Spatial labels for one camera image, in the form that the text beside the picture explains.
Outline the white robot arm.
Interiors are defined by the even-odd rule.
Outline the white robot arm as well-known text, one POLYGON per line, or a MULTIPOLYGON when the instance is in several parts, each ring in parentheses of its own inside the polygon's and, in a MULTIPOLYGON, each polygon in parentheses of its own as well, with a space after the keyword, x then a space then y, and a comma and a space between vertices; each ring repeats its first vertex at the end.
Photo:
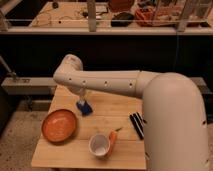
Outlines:
POLYGON ((204 101, 190 78, 173 72, 85 71, 81 60, 68 54, 53 79, 77 95, 90 89, 140 99, 148 171, 210 171, 204 101))

